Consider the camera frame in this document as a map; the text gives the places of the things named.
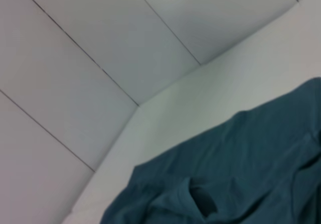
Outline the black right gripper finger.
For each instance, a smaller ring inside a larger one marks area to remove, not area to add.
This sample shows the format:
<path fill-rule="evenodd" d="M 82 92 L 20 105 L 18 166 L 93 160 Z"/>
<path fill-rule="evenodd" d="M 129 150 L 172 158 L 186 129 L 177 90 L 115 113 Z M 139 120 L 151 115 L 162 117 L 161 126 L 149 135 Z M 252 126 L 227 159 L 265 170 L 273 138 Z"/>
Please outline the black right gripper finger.
<path fill-rule="evenodd" d="M 203 217 L 217 213 L 217 205 L 211 194 L 211 182 L 204 178 L 191 178 L 189 193 Z"/>

